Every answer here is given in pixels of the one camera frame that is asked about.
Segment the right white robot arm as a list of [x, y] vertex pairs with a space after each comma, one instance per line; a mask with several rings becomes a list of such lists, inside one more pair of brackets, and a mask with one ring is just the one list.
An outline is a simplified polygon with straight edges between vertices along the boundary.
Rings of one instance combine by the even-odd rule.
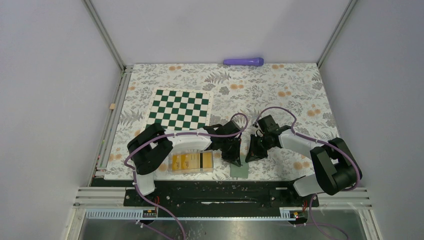
[[286, 198], [291, 205], [301, 205], [312, 194], [333, 196], [361, 180], [362, 172], [343, 139], [336, 137], [327, 142], [314, 139], [288, 125], [279, 126], [271, 115], [257, 123], [262, 134], [251, 135], [246, 162], [267, 158], [273, 148], [291, 150], [312, 161], [314, 174], [289, 184]]

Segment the green leather card holder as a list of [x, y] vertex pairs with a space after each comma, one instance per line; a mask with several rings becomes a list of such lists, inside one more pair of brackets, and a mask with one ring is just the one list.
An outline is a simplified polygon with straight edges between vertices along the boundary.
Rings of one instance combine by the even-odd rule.
[[249, 178], [249, 163], [246, 162], [246, 156], [240, 156], [240, 166], [230, 164], [230, 176], [232, 178], [248, 179]]

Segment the clear plastic card box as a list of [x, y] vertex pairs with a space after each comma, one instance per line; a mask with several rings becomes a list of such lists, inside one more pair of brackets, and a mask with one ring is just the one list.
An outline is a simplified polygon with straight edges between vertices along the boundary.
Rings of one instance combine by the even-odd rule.
[[213, 172], [213, 151], [191, 150], [188, 152], [172, 153], [168, 157], [168, 171], [173, 175]]

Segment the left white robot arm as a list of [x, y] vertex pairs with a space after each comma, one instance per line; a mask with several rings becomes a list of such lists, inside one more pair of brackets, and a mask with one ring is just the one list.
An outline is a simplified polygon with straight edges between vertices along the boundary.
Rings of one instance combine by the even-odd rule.
[[224, 160], [240, 164], [242, 132], [232, 120], [188, 131], [165, 129], [160, 123], [148, 126], [127, 144], [136, 199], [144, 206], [154, 202], [154, 171], [169, 155], [219, 150]]

